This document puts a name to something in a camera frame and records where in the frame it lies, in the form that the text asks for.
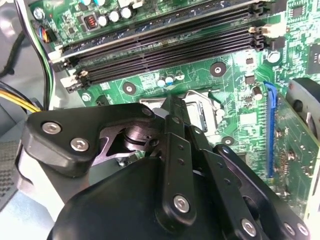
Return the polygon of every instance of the screw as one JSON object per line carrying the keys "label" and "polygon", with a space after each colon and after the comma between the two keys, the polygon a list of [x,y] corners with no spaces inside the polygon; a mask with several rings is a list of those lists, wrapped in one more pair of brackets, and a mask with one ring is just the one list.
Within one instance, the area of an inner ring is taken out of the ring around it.
{"label": "screw", "polygon": [[223,146],[223,147],[222,147],[222,151],[224,151],[226,154],[228,154],[228,153],[229,153],[229,149],[228,149],[228,148],[226,148],[225,146]]}
{"label": "screw", "polygon": [[201,134],[201,130],[197,127],[194,127],[194,131],[197,133],[197,134]]}
{"label": "screw", "polygon": [[45,19],[45,12],[44,12],[44,10],[42,8],[36,7],[33,10],[33,16],[37,20],[43,20],[43,19]]}
{"label": "screw", "polygon": [[186,198],[181,195],[177,195],[173,199],[174,206],[178,209],[181,213],[187,213],[190,210],[189,202]]}
{"label": "screw", "polygon": [[179,124],[179,123],[180,123],[179,118],[177,118],[176,116],[174,116],[174,117],[172,118],[172,120],[173,120],[176,124]]}
{"label": "screw", "polygon": [[301,223],[298,223],[298,224],[297,224],[297,227],[298,227],[298,229],[300,230],[300,232],[301,232],[303,235],[305,235],[305,236],[308,236],[308,235],[309,235],[308,230],[307,230],[306,227],[303,226]]}
{"label": "screw", "polygon": [[81,99],[84,102],[89,102],[91,100],[91,96],[89,95],[89,93],[85,92],[84,94],[82,94]]}
{"label": "screw", "polygon": [[148,108],[142,108],[142,112],[147,115],[147,116],[151,116],[152,115],[152,111]]}
{"label": "screw", "polygon": [[215,72],[216,74],[221,73],[221,67],[216,67],[216,68],[214,69],[214,72]]}
{"label": "screw", "polygon": [[72,139],[70,145],[72,149],[77,152],[85,152],[89,148],[89,143],[80,137]]}
{"label": "screw", "polygon": [[285,228],[288,230],[289,233],[291,233],[291,235],[296,235],[295,231],[293,230],[293,228],[288,224],[288,223],[284,223]]}
{"label": "screw", "polygon": [[61,132],[61,127],[55,122],[48,121],[42,125],[42,130],[46,134],[58,134]]}
{"label": "screw", "polygon": [[241,225],[243,229],[249,234],[251,237],[255,237],[257,235],[257,231],[255,226],[246,218],[241,220]]}

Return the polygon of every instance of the electrolytic capacitor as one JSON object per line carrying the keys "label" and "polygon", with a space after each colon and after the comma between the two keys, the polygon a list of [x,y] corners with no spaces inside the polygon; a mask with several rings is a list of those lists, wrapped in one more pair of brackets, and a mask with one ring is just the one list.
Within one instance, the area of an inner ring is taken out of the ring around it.
{"label": "electrolytic capacitor", "polygon": [[114,22],[114,23],[118,22],[120,20],[120,13],[117,10],[113,10],[109,14],[109,19],[111,22]]}
{"label": "electrolytic capacitor", "polygon": [[121,17],[124,19],[130,19],[134,15],[135,9],[132,8],[132,6],[125,6],[124,8],[121,9]]}
{"label": "electrolytic capacitor", "polygon": [[108,24],[108,18],[106,16],[99,16],[98,23],[101,27],[104,27]]}
{"label": "electrolytic capacitor", "polygon": [[168,74],[165,78],[165,83],[168,85],[172,85],[174,83],[175,76],[173,74]]}
{"label": "electrolytic capacitor", "polygon": [[83,5],[88,6],[88,5],[90,5],[91,0],[81,0],[81,3],[83,3]]}
{"label": "electrolytic capacitor", "polygon": [[263,95],[259,86],[255,86],[254,88],[252,88],[252,94],[254,99],[257,101],[263,98]]}
{"label": "electrolytic capacitor", "polygon": [[165,81],[165,77],[164,76],[160,76],[158,81],[156,82],[156,85],[159,87],[159,88],[164,88],[165,85],[166,85],[166,81]]}
{"label": "electrolytic capacitor", "polygon": [[106,0],[94,0],[94,2],[98,6],[103,6],[106,3]]}

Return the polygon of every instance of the blue pcie slot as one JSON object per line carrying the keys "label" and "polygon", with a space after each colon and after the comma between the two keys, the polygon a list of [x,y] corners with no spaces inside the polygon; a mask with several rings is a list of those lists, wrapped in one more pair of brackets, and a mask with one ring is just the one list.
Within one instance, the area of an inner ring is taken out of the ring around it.
{"label": "blue pcie slot", "polygon": [[277,88],[270,82],[264,81],[263,83],[268,91],[266,104],[266,176],[267,178],[273,178]]}

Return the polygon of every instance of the yellow wire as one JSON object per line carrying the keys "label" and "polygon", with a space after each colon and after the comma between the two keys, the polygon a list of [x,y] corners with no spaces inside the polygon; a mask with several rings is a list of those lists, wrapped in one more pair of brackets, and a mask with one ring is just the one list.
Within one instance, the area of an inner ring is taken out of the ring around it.
{"label": "yellow wire", "polygon": [[28,103],[27,101],[15,96],[15,95],[12,95],[9,92],[0,90],[0,97],[3,97],[4,99],[7,99],[14,104],[17,104],[17,105],[23,107],[24,109],[29,110],[32,113],[41,111],[39,108],[33,106],[32,104]]}

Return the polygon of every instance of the red component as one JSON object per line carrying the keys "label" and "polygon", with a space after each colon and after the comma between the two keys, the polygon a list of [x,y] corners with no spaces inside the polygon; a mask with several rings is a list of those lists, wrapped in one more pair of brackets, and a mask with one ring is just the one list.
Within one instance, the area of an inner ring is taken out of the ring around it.
{"label": "red component", "polygon": [[96,18],[93,15],[86,16],[84,21],[88,29],[95,29],[98,26]]}

